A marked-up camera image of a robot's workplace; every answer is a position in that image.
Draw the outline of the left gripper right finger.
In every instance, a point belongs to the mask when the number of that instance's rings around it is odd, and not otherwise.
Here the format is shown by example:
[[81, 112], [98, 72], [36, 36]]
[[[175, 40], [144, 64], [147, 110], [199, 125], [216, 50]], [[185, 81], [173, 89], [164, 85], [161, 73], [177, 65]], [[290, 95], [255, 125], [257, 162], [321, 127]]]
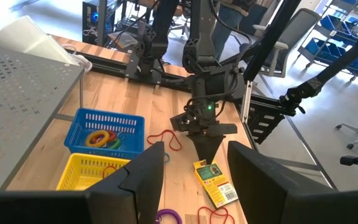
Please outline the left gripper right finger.
[[229, 141], [227, 148], [232, 182], [248, 224], [282, 224], [291, 191], [313, 194], [334, 191], [238, 141]]

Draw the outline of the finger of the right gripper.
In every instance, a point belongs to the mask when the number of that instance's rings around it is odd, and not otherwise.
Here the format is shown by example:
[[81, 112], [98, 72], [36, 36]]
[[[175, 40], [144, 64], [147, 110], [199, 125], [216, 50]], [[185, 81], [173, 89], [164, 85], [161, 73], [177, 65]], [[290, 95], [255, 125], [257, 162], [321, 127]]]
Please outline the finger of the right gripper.
[[206, 151], [205, 151], [205, 137], [199, 135], [187, 135], [189, 139], [193, 142], [198, 158], [200, 161], [206, 159]]
[[206, 138], [206, 163], [212, 163], [217, 150], [219, 149], [225, 135], [221, 136], [208, 136]]

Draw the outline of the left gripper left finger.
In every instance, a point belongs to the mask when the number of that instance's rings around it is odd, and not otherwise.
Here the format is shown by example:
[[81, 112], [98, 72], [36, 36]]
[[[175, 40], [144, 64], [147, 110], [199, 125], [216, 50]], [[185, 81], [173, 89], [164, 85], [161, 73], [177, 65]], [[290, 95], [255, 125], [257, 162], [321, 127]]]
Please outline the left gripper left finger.
[[164, 175], [164, 143], [87, 189], [92, 224], [154, 224]]

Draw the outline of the purple coil keychain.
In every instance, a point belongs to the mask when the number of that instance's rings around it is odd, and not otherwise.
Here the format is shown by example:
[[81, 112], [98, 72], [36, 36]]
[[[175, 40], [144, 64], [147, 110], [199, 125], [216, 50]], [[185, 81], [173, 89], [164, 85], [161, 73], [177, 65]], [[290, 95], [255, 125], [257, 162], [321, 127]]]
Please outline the purple coil keychain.
[[171, 215], [176, 220], [177, 224], [183, 224], [180, 215], [176, 211], [168, 208], [161, 209], [157, 212], [155, 224], [160, 224], [164, 215]]

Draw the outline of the yellow green crayon box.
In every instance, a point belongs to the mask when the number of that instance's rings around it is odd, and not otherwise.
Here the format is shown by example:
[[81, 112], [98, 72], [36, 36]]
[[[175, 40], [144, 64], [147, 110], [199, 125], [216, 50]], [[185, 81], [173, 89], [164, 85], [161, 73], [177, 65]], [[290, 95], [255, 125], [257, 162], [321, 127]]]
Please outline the yellow green crayon box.
[[237, 192], [221, 168], [213, 161], [207, 164], [206, 160], [193, 163], [195, 176], [208, 194], [214, 208], [221, 208], [238, 200]]

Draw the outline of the green coil keychain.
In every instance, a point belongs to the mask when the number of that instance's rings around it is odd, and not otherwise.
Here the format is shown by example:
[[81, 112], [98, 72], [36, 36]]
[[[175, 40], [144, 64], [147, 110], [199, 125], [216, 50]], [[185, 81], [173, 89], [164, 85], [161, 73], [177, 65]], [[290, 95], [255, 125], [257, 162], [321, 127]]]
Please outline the green coil keychain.
[[103, 148], [104, 149], [113, 149], [113, 150], [116, 150], [116, 149], [119, 149], [121, 146], [121, 140], [119, 138], [113, 140], [113, 141], [109, 141], [107, 142]]

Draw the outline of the grey office chair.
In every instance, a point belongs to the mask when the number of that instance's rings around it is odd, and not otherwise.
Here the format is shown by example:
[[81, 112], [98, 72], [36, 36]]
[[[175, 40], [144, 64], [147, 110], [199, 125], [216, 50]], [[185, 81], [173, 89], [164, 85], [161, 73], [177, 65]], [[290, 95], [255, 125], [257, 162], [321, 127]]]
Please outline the grey office chair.
[[285, 78], [288, 56], [306, 33], [321, 20], [321, 16], [307, 8], [299, 9], [290, 19], [285, 30], [273, 46], [259, 74]]

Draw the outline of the blue plastic basket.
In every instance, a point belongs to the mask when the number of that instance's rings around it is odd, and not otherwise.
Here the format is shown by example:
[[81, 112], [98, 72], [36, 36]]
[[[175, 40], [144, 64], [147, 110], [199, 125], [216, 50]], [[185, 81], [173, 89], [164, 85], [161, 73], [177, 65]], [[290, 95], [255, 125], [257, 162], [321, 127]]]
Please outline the blue plastic basket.
[[[99, 130], [114, 131], [121, 140], [119, 149], [85, 145], [87, 136]], [[66, 136], [64, 145], [70, 152], [133, 159], [144, 149], [145, 119], [141, 116], [80, 108]]]

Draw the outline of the yellow plastic basket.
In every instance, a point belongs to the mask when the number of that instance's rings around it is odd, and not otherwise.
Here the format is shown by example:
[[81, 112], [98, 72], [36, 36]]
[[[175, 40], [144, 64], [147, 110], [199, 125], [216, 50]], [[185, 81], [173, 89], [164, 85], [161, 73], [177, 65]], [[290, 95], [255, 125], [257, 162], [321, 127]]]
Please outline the yellow plastic basket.
[[65, 166], [56, 190], [85, 190], [102, 180], [102, 171], [107, 166], [116, 170], [129, 160], [115, 157], [73, 153]]

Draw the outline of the person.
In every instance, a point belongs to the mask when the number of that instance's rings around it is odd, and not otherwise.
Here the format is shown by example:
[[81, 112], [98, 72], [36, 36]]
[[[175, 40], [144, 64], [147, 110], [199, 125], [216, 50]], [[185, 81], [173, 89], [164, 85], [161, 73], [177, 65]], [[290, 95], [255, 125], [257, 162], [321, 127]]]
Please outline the person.
[[214, 25], [211, 40], [214, 45], [214, 53], [217, 60], [220, 60], [232, 30], [239, 29], [241, 32], [251, 34], [251, 26], [262, 22], [268, 8], [274, 0], [212, 0], [213, 6], [219, 19]]

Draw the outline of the cart with blue bins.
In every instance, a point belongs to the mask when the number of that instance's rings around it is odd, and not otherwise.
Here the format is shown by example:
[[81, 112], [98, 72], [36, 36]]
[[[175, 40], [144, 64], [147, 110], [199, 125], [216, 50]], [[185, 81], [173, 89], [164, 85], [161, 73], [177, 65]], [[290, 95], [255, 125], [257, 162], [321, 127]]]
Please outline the cart with blue bins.
[[331, 65], [358, 41], [358, 0], [329, 0], [321, 19], [314, 25], [315, 36], [304, 40], [298, 56], [313, 64]]

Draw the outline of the grey perforated metal shelf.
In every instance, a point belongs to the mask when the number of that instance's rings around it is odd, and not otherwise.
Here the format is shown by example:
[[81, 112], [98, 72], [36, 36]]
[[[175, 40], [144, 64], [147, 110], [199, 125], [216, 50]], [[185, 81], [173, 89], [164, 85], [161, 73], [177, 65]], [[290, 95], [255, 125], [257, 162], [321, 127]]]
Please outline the grey perforated metal shelf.
[[82, 77], [82, 67], [0, 47], [0, 190]]

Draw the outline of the black computer tower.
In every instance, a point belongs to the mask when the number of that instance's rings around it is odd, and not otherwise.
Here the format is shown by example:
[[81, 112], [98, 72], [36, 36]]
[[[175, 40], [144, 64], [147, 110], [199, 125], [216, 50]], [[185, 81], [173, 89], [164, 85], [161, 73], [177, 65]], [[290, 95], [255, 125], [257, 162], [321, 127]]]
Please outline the black computer tower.
[[[98, 35], [98, 17], [99, 17], [99, 1], [98, 0], [84, 0], [82, 2], [82, 41], [88, 44], [97, 44]], [[112, 7], [107, 9], [107, 16], [104, 28], [105, 44], [113, 32], [115, 13], [112, 12]]]

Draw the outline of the white plastic roll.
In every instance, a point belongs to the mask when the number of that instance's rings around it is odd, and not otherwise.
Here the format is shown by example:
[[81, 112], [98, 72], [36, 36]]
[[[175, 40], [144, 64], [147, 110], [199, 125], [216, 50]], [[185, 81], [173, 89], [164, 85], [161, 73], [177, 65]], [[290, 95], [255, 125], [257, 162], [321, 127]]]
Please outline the white plastic roll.
[[22, 16], [0, 29], [0, 47], [78, 65], [78, 62], [29, 16]]

